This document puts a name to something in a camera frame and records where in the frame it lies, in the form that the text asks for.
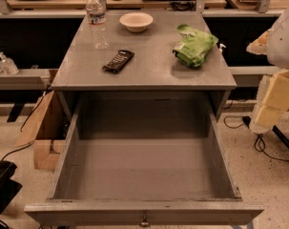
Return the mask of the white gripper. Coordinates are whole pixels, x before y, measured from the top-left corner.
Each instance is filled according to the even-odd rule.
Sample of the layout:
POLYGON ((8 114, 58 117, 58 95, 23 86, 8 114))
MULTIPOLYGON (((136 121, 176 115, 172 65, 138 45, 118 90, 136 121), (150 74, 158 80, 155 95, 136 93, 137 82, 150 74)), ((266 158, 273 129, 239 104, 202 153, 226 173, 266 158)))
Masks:
MULTIPOLYGON (((246 51, 266 55, 268 62, 289 69, 289 6, 269 31, 251 42, 246 51)), ((257 103, 251 115, 250 130, 264 134, 289 110, 289 70, 265 75, 258 85, 257 103)))

